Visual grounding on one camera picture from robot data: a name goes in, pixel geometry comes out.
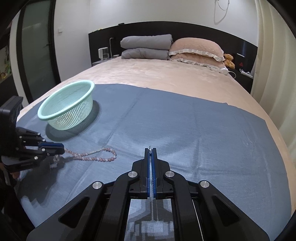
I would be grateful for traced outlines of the person's left hand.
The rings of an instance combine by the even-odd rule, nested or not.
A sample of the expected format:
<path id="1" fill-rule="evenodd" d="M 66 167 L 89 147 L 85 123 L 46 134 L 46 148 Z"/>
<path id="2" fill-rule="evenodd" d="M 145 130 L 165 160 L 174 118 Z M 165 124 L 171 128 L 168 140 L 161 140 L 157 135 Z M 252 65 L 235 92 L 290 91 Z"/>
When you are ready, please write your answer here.
<path id="1" fill-rule="evenodd" d="M 8 172 L 7 172 L 6 168 L 5 168 L 5 166 L 3 165 L 3 163 L 0 163 L 0 168 L 1 168 L 1 170 L 4 172 L 4 175 L 5 175 L 5 176 L 8 176 Z M 20 176 L 20 172 L 10 173 L 10 175 L 11 175 L 14 179 L 17 179 L 17 178 L 19 178 L 19 176 Z"/>

